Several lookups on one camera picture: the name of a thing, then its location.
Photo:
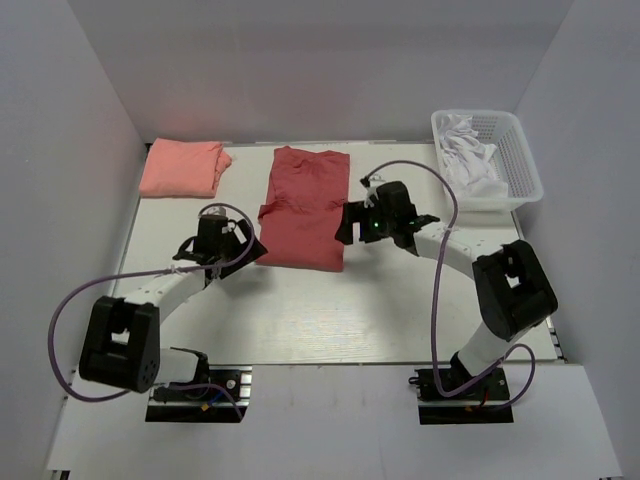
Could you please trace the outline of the red t-shirt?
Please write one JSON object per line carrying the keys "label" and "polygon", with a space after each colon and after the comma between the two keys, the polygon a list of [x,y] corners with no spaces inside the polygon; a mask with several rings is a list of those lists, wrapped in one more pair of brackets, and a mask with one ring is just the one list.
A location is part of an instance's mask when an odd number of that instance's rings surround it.
{"label": "red t-shirt", "polygon": [[290,146],[274,150],[264,204],[259,209],[263,266],[340,272],[344,246],[335,239],[348,201],[350,156]]}

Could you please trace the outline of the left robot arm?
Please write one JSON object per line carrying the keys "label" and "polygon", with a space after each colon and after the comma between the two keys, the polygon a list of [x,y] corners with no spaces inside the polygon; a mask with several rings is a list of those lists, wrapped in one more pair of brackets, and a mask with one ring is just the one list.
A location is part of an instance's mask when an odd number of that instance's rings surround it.
{"label": "left robot arm", "polygon": [[87,381],[144,393],[177,384],[199,399],[211,387],[208,357],[186,348],[163,348],[161,324],[214,280],[222,280],[267,253],[250,220],[202,214],[197,233],[172,257],[166,273],[120,297],[100,297],[93,305],[79,374]]}

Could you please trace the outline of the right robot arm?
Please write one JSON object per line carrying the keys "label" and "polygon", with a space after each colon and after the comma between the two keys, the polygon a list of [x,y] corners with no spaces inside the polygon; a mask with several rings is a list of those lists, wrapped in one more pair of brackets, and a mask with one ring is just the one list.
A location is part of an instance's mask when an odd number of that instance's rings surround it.
{"label": "right robot arm", "polygon": [[477,397],[488,375],[519,347],[519,340],[558,308],[558,300],[533,249],[526,241],[493,243],[472,230],[457,230],[438,217],[420,215],[400,181],[369,190],[363,201],[348,202],[335,238],[344,245],[391,239],[396,247],[436,263],[432,298],[439,298],[441,275],[449,267],[473,280],[480,326],[441,373],[432,368],[443,398]]}

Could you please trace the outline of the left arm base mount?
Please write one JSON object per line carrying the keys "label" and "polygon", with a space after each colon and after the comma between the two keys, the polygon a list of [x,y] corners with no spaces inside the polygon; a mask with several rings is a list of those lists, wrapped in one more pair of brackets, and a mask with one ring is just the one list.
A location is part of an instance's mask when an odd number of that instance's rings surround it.
{"label": "left arm base mount", "polygon": [[157,386],[147,402],[147,423],[239,424],[250,403],[251,366],[211,366],[205,387]]}

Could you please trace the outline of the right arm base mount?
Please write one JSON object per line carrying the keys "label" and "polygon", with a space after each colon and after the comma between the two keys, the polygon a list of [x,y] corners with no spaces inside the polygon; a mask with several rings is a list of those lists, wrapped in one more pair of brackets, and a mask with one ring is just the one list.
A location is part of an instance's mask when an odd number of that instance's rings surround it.
{"label": "right arm base mount", "polygon": [[501,408],[510,398],[506,375],[498,368],[453,397],[444,397],[436,389],[431,368],[416,369],[408,384],[417,394],[419,423],[423,426],[488,425],[514,422],[512,407]]}

